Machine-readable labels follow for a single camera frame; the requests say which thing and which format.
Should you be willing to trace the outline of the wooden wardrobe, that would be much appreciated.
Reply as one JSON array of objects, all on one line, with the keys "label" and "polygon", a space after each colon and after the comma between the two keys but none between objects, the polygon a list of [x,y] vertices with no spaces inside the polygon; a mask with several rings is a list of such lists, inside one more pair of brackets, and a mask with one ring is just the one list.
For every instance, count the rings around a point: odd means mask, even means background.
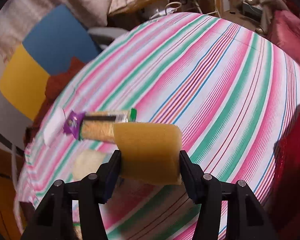
[{"label": "wooden wardrobe", "polygon": [[14,198],[11,154],[0,149],[0,233],[4,239],[21,237],[13,213]]}]

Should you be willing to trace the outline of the striped pink green bedsheet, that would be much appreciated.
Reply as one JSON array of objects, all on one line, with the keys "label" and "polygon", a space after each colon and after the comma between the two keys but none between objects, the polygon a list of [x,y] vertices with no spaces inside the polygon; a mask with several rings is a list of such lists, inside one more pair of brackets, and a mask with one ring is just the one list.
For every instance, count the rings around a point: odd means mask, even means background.
[{"label": "striped pink green bedsheet", "polygon": [[[137,122],[177,125],[191,161],[220,181],[245,180],[268,200],[275,144],[300,104],[300,66],[279,47],[230,21],[183,12],[141,24],[87,64],[50,108],[25,148],[14,214],[35,208],[57,179],[73,181],[83,150],[112,154],[113,144],[77,141],[60,131],[50,146],[43,130],[56,110],[134,108]],[[109,239],[191,239],[200,206],[181,185],[119,184],[101,214]]]}]

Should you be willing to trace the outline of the cream knitted sock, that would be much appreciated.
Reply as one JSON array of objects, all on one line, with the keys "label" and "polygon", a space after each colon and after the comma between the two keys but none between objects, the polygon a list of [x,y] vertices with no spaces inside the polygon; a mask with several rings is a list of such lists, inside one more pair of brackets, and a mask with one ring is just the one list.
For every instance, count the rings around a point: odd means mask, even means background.
[{"label": "cream knitted sock", "polygon": [[95,173],[103,163],[105,153],[96,150],[84,150],[75,159],[72,166],[74,181],[79,181],[90,173]]}]

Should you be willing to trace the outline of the yellow sponge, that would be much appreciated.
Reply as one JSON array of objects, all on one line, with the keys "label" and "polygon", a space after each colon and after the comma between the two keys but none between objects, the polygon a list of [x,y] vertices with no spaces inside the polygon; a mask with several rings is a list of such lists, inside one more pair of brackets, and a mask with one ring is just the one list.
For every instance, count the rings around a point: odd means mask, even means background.
[{"label": "yellow sponge", "polygon": [[181,183],[179,152],[182,132],[171,124],[127,122],[114,125],[121,151],[121,176],[152,185]]}]

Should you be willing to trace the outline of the dark red blanket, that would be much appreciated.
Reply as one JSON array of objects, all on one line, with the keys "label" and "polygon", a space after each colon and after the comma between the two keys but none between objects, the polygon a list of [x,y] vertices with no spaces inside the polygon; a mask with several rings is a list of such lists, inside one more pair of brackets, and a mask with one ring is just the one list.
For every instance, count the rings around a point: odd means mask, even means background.
[{"label": "dark red blanket", "polygon": [[72,57],[70,67],[66,72],[57,75],[52,75],[48,78],[45,87],[45,99],[37,113],[31,126],[25,130],[23,137],[24,146],[26,147],[38,133],[41,123],[49,111],[54,101],[61,94],[63,89],[72,80],[72,78],[86,65],[86,63],[79,60],[77,57]]}]

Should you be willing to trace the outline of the tricolour chair backrest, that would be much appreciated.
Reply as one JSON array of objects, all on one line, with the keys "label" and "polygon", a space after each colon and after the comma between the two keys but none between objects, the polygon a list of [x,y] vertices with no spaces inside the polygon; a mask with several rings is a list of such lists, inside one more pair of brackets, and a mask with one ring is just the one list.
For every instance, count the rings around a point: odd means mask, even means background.
[{"label": "tricolour chair backrest", "polygon": [[65,5],[52,9],[16,48],[0,77],[0,135],[24,149],[23,137],[44,102],[47,80],[67,72],[74,57],[88,63],[100,53]]}]

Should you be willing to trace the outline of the purple snack packet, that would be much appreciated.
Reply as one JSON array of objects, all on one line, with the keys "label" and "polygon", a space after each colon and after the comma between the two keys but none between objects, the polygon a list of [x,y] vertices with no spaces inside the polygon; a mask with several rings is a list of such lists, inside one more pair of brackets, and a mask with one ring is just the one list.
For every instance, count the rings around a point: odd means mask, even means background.
[{"label": "purple snack packet", "polygon": [[84,117],[85,112],[76,113],[71,111],[64,123],[63,132],[66,135],[72,135],[76,140],[79,140]]}]

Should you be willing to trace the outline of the wooden side table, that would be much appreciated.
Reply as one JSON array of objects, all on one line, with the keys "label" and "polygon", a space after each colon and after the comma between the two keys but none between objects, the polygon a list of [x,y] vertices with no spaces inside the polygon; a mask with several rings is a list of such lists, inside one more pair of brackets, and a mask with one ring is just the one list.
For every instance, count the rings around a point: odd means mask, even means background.
[{"label": "wooden side table", "polygon": [[108,25],[130,30],[174,12],[197,12],[221,17],[217,0],[136,0],[108,15]]}]

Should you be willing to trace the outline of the cracker pack green end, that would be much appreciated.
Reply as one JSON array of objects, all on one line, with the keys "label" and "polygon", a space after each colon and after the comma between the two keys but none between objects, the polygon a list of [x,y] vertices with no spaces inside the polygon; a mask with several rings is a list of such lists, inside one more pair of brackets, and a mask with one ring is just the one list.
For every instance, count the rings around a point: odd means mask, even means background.
[{"label": "cracker pack green end", "polygon": [[79,139],[114,142],[114,125],[134,122],[137,110],[86,112],[83,116]]}]

